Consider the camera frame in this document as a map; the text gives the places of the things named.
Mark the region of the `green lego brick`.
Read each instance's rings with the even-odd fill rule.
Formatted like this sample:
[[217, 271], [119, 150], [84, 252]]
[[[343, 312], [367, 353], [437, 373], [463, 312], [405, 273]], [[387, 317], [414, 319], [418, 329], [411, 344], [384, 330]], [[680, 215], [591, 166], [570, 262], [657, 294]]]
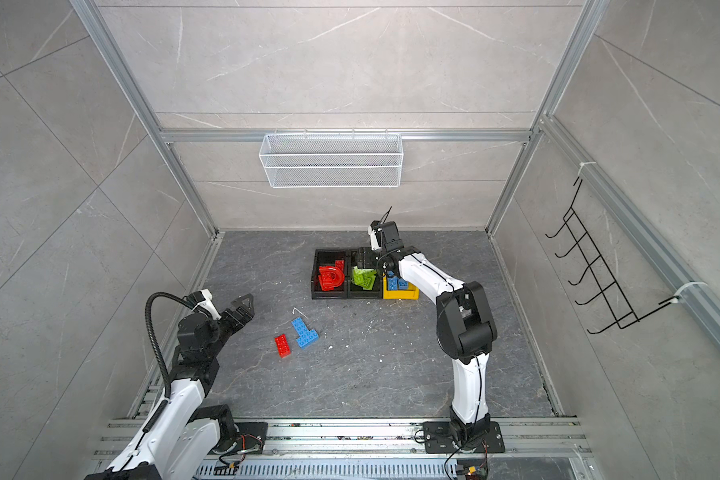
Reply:
[[352, 284], [364, 291], [372, 291], [376, 281], [377, 271], [354, 266], [352, 269]]

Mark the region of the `blue lego brick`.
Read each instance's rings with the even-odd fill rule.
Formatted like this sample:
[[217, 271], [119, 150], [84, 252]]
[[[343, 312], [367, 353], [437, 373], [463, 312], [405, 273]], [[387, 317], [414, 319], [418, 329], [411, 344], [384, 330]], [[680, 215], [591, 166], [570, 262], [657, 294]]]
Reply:
[[300, 348], [304, 349], [307, 346], [313, 344], [315, 341], [319, 339], [319, 335], [316, 330], [304, 330], [302, 331], [298, 338], [297, 338], [297, 344]]
[[385, 280], [387, 291], [406, 291], [408, 289], [408, 283], [395, 275], [388, 275]]
[[294, 327], [295, 331], [297, 332], [297, 335], [299, 337], [304, 337], [309, 333], [309, 329], [307, 328], [306, 324], [304, 323], [303, 319], [301, 317], [297, 317], [291, 321], [292, 326]]

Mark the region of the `red arch lego piece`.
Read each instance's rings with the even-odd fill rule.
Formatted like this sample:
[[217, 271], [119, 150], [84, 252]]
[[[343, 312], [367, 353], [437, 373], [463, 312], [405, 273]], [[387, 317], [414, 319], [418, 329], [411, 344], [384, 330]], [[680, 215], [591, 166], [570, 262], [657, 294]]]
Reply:
[[344, 282], [344, 272], [339, 271], [335, 265], [325, 265], [318, 268], [318, 283], [323, 292], [342, 289]]

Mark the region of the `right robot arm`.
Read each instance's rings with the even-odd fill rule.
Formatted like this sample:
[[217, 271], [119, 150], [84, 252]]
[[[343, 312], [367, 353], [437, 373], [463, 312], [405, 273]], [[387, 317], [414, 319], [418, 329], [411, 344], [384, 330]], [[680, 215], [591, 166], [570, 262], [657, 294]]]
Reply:
[[413, 284], [435, 305], [438, 344], [454, 372], [449, 434], [458, 446], [476, 440], [490, 430], [486, 368], [498, 337], [483, 286], [451, 276], [406, 246], [393, 221], [372, 221], [368, 234], [377, 270]]

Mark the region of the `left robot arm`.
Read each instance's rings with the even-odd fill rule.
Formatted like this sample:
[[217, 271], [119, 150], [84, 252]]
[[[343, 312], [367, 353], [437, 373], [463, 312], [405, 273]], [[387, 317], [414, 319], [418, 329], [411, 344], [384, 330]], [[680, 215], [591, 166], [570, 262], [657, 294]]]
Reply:
[[[178, 325], [178, 344], [170, 363], [161, 351], [152, 308], [168, 299], [190, 313]], [[232, 452], [244, 439], [226, 404], [203, 404], [212, 389], [217, 356], [235, 333], [253, 320], [254, 296], [245, 294], [218, 311], [209, 290], [179, 297], [151, 294], [145, 304], [148, 338], [163, 380], [163, 393], [122, 452], [89, 479], [191, 479], [210, 453]]]

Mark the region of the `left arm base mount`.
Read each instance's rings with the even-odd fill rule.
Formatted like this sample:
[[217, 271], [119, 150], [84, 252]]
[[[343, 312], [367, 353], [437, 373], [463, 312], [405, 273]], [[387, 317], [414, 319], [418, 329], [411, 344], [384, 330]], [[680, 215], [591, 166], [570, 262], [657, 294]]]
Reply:
[[213, 452], [222, 454], [261, 453], [267, 440], [269, 424], [265, 421], [244, 421], [236, 424], [237, 432], [221, 441]]

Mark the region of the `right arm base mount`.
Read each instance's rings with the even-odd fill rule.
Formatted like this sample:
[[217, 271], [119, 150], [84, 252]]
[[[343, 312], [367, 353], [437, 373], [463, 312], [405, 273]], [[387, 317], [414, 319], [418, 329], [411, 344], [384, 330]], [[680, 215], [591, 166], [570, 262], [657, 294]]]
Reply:
[[480, 422], [474, 432], [458, 427], [455, 422], [445, 421], [424, 422], [422, 429], [428, 454], [498, 454], [506, 451], [500, 425], [495, 421]]

